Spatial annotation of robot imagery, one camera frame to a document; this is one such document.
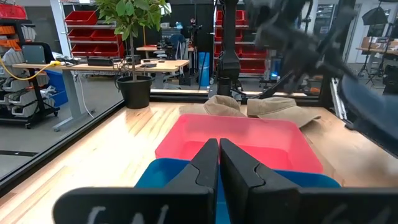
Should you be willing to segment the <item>light wooden desk grey legs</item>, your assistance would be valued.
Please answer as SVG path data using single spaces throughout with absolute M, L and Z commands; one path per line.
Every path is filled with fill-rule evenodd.
M 157 65 L 152 68 L 144 68 L 140 65 L 127 65 L 127 69 L 135 69 L 136 73 L 155 73 L 155 85 L 158 89 L 163 88 L 163 78 L 161 74 L 163 72 L 169 72 L 172 75 L 175 75 L 177 71 L 182 72 L 185 66 L 189 65 L 188 60 L 166 60 L 165 62 L 159 62 L 159 60 L 151 61 L 151 63 L 156 63 Z M 78 120 L 85 118 L 89 115 L 89 113 L 95 111 L 94 108 L 90 108 L 86 112 L 82 112 L 81 107 L 84 105 L 84 102 L 81 101 L 81 98 L 78 97 L 78 93 L 75 88 L 75 81 L 72 74 L 72 70 L 75 71 L 101 71 L 101 72 L 118 72 L 119 68 L 122 68 L 121 62 L 115 63 L 112 66 L 90 66 L 87 63 L 78 64 L 73 66 L 66 66 L 64 62 L 61 64 L 26 64 L 19 63 L 12 65 L 14 68 L 26 68 L 26 69 L 54 69 L 62 71 L 62 78 L 65 84 L 65 90 L 68 97 L 68 104 L 70 107 L 71 116 L 68 119 L 63 120 L 62 122 L 56 124 L 53 127 L 55 132 L 60 131 L 61 129 L 65 129 L 71 126 L 73 123 L 76 123 Z

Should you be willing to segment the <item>grey panel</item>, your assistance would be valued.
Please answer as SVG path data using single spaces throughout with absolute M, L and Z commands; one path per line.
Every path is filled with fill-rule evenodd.
M 44 48 L 41 45 L 23 45 L 22 53 L 26 64 L 46 64 Z

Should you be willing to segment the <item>navy blue hat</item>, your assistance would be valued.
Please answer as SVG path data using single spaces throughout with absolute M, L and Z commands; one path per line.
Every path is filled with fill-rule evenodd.
M 398 95 L 379 95 L 348 75 L 341 79 L 338 95 L 358 118 L 398 140 Z

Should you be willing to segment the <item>small green leafy tree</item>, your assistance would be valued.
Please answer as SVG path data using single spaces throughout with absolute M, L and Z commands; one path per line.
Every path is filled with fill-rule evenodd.
M 145 27 L 160 29 L 161 18 L 172 12 L 169 0 L 95 0 L 100 18 L 105 23 L 115 23 L 115 34 L 130 45 L 131 69 L 129 75 L 137 80 L 134 59 L 134 39 Z

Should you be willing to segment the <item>aluminium frame rail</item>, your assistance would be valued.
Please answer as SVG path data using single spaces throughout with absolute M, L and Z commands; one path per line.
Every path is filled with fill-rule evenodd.
M 338 84 L 339 84 L 339 79 L 331 78 L 330 89 L 331 89 L 331 96 L 333 99 L 335 113 L 337 117 L 339 117 L 339 119 L 345 120 L 347 119 L 347 115 L 346 115 L 345 106 L 340 97 L 338 96 Z

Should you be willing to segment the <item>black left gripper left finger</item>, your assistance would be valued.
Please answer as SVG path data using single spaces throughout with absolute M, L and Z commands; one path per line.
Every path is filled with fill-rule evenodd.
M 83 187 L 53 206 L 55 224 L 215 224 L 218 142 L 209 139 L 165 187 Z

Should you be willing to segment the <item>blue office chair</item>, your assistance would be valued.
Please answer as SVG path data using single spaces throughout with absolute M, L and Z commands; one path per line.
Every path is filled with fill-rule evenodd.
M 186 60 L 188 58 L 188 45 L 182 34 L 171 35 L 169 41 L 172 45 L 172 57 L 175 60 Z

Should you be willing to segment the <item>black plant pot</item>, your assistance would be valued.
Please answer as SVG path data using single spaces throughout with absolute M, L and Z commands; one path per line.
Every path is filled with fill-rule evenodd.
M 138 75 L 135 80 L 133 77 L 122 77 L 116 80 L 127 108 L 141 109 L 149 105 L 152 81 L 152 77 L 142 75 Z

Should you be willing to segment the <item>flat black box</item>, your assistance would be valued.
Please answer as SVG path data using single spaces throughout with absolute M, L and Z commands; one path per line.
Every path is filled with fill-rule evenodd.
M 87 59 L 87 64 L 89 66 L 112 67 L 114 62 L 111 58 L 90 57 Z

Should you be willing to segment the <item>blue plastic bin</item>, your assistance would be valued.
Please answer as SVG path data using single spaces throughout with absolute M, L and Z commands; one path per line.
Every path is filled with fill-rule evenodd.
M 162 188 L 165 187 L 176 175 L 178 175 L 190 161 L 179 159 L 161 158 L 152 161 L 138 180 L 135 187 L 138 188 Z M 275 170 L 279 175 L 289 179 L 301 187 L 340 188 L 341 185 L 334 179 L 323 175 L 308 172 L 296 172 L 290 170 Z M 218 194 L 216 205 L 216 224 L 231 224 L 224 197 L 223 183 L 220 172 L 218 173 Z

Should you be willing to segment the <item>black studio softbox light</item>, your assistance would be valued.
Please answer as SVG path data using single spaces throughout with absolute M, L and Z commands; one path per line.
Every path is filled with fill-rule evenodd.
M 363 24 L 365 26 L 373 26 L 373 25 L 379 25 L 379 24 L 387 24 L 387 16 L 385 15 L 384 9 L 379 7 L 376 7 L 374 9 L 371 9 L 367 13 L 365 13 L 362 16 Z

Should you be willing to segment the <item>black cart with parts bins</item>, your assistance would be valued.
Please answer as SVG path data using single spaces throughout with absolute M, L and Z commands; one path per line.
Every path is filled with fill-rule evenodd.
M 34 25 L 30 20 L 0 18 L 0 124 L 15 124 L 30 129 L 49 115 L 58 115 L 60 108 L 41 91 L 48 87 L 46 70 L 14 68 L 26 63 L 23 45 L 41 45 L 46 64 L 53 57 L 46 44 L 35 41 Z

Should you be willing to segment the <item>blue cylinder barrel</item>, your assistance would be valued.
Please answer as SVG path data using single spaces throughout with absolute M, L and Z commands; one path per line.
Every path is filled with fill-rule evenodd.
M 210 83 L 210 54 L 208 52 L 198 53 L 198 83 L 200 88 Z

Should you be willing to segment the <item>pink translucent plastic bin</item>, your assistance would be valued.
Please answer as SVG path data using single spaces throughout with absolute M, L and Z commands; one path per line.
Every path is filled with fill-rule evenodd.
M 183 114 L 155 150 L 155 157 L 190 160 L 207 140 L 221 138 L 270 168 L 323 173 L 296 124 L 272 119 Z

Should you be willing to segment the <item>red storage bin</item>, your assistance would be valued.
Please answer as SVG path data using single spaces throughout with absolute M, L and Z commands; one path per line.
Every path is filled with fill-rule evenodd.
M 124 57 L 125 48 L 122 44 L 98 44 L 93 51 L 98 57 Z
M 89 56 L 94 56 L 94 51 L 95 51 L 96 45 L 90 45 L 90 44 L 75 44 L 72 47 L 72 55 L 74 57 L 77 56 L 82 56 L 82 57 L 89 57 Z
M 240 60 L 241 73 L 264 73 L 266 66 L 263 60 Z
M 72 11 L 65 18 L 68 25 L 95 25 L 98 21 L 95 11 Z
M 257 49 L 253 45 L 243 45 L 241 46 L 241 56 L 243 58 L 266 58 L 266 49 Z
M 120 42 L 121 34 L 115 34 L 112 29 L 97 29 L 92 33 L 91 39 L 94 41 Z
M 91 29 L 72 29 L 69 34 L 68 38 L 70 41 L 79 40 L 79 41 L 88 41 L 91 40 L 91 35 L 93 30 Z

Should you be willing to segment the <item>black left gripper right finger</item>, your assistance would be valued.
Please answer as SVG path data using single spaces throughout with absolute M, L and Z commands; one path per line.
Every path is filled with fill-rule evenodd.
M 231 224 L 398 224 L 398 188 L 301 187 L 228 139 L 220 171 Z

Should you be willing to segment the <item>small wooden desk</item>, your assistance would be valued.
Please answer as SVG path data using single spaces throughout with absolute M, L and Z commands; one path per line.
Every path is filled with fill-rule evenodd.
M 145 45 L 142 47 L 137 47 L 136 48 L 137 52 L 144 52 L 145 53 L 145 58 L 149 58 L 149 52 L 155 52 L 157 51 L 157 47 L 155 45 Z M 188 48 L 188 58 L 192 58 L 192 53 L 194 51 L 193 47 Z

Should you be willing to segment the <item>blue plastic crate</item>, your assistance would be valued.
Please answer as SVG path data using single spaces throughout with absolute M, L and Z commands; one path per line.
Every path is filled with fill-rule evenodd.
M 55 88 L 51 94 L 51 98 L 55 101 L 55 107 L 59 107 L 68 102 L 67 93 L 62 74 L 51 70 L 46 70 L 49 77 L 48 85 Z

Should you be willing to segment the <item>wooden table with cardboard boxes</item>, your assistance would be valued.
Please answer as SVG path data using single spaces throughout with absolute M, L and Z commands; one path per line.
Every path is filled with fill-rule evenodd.
M 364 37 L 357 50 L 398 55 L 398 39 L 388 37 Z

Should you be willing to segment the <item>tan baseball cap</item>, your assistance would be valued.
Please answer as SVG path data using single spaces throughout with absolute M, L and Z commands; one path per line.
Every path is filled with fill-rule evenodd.
M 297 106 L 294 99 L 284 97 L 248 99 L 246 113 L 249 117 L 291 121 L 299 128 L 321 118 L 319 114 Z
M 206 114 L 215 116 L 245 117 L 240 104 L 230 96 L 214 95 L 203 105 Z

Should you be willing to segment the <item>metal shelf rack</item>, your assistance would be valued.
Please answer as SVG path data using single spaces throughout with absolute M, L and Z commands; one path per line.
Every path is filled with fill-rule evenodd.
M 52 13 L 55 19 L 55 25 L 57 28 L 57 34 L 60 41 L 61 51 L 63 55 L 72 56 L 72 47 L 75 44 L 90 44 L 90 45 L 98 45 L 98 44 L 123 44 L 121 39 L 120 42 L 111 42 L 111 41 L 79 41 L 73 40 L 70 41 L 68 38 L 68 34 L 72 29 L 112 29 L 115 30 L 116 24 L 105 23 L 105 18 L 100 18 L 100 12 L 97 10 L 95 5 L 95 0 L 49 0 L 50 6 L 52 9 Z M 72 11 L 95 11 L 98 21 L 95 25 L 68 25 L 65 23 L 65 18 Z
M 220 7 L 217 8 L 215 14 L 215 33 L 214 33 L 214 46 L 213 46 L 213 60 L 214 66 L 213 68 L 216 69 L 218 58 L 220 57 L 223 51 L 223 16 L 224 13 Z M 243 58 L 241 56 L 241 46 L 243 45 L 253 45 L 254 46 L 254 38 L 256 33 L 254 30 L 250 29 L 248 26 L 248 20 L 246 19 L 246 11 L 242 9 L 236 10 L 235 15 L 235 53 L 240 60 L 263 60 L 266 65 L 266 58 Z M 255 74 L 255 73 L 241 73 L 239 72 L 240 78 L 259 78 L 263 76 L 264 73 Z

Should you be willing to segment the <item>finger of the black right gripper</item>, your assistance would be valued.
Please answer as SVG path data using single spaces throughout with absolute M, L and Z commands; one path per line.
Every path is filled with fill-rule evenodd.
M 318 47 L 317 52 L 320 54 L 320 59 L 322 59 L 322 61 L 317 63 L 317 75 L 335 78 L 349 77 L 354 81 L 358 81 L 357 76 L 342 60 L 339 49 L 336 47 L 327 49 Z

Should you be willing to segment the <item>large red bin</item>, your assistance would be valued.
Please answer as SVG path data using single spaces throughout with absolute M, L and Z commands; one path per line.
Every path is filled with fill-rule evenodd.
M 24 20 L 27 18 L 27 14 L 22 6 L 0 3 L 0 18 Z

